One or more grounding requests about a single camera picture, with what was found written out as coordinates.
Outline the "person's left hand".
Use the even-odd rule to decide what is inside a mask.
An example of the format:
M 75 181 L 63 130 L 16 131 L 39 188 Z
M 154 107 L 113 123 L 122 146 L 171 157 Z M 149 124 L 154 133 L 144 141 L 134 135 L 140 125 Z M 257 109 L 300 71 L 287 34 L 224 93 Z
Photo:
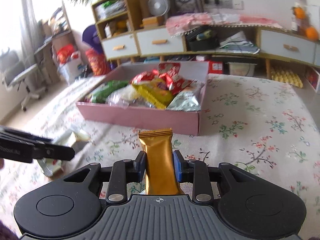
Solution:
M 0 159 L 0 170 L 3 168 L 4 166 L 4 159 Z

